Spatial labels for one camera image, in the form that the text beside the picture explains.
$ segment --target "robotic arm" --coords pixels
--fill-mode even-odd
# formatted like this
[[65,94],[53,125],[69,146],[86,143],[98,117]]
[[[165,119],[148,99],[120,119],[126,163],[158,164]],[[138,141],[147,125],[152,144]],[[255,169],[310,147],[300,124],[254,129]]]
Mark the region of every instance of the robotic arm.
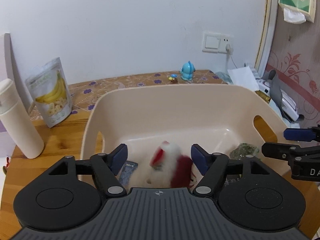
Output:
[[[287,140],[320,142],[320,126],[307,129],[288,128],[284,131]],[[291,178],[320,182],[320,146],[301,148],[295,144],[265,143],[265,157],[284,160],[291,168]]]

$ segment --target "banana illustration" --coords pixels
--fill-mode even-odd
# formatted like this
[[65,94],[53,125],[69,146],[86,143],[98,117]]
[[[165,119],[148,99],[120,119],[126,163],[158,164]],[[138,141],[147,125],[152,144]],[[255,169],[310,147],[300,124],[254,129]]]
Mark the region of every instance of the banana illustration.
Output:
[[66,84],[60,73],[57,72],[57,82],[53,90],[45,95],[36,98],[36,102],[51,105],[59,100],[59,98],[67,99]]

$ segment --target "tissue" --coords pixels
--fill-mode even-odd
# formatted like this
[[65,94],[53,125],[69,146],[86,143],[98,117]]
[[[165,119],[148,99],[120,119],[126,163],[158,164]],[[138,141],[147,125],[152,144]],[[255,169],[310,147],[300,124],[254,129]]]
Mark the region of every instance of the tissue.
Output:
[[284,8],[283,10],[284,21],[293,23],[293,24],[301,24],[306,22],[306,17],[304,14],[300,12],[294,12],[289,10],[288,8]]

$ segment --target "blue gripper pad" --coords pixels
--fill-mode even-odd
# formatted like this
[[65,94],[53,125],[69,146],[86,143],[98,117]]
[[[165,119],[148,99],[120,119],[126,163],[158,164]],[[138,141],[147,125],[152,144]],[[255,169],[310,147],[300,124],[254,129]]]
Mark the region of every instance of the blue gripper pad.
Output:
[[111,163],[109,168],[115,176],[118,175],[127,158],[128,147],[123,143],[108,154],[108,162]]
[[311,142],[316,139],[316,133],[311,129],[287,128],[283,132],[283,137],[290,141]]
[[191,159],[201,175],[204,176],[212,164],[212,157],[198,144],[191,146]]

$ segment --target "white bottle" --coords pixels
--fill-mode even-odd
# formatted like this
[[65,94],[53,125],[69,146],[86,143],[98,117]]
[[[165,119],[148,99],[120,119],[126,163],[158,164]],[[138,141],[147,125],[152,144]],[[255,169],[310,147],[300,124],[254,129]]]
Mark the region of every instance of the white bottle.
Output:
[[25,110],[16,86],[9,78],[0,82],[0,121],[23,154],[34,159],[44,148],[44,142]]

